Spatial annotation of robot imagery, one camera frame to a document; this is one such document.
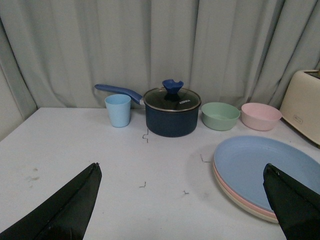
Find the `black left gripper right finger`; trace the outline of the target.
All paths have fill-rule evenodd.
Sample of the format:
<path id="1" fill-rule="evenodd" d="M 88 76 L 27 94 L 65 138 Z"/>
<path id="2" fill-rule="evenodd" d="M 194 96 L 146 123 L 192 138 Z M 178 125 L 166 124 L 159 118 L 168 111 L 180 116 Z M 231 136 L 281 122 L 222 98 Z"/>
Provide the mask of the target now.
<path id="1" fill-rule="evenodd" d="M 320 195 L 268 163 L 263 170 L 267 200 L 288 240 L 320 238 Z"/>

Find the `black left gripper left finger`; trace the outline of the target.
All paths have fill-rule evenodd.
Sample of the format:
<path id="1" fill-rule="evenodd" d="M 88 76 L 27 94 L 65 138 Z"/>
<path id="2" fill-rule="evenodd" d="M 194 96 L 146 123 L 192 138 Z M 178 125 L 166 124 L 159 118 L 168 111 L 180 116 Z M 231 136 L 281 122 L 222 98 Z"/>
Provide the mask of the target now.
<path id="1" fill-rule="evenodd" d="M 82 240 L 102 179 L 92 163 L 32 212 L 0 233 L 2 240 Z"/>

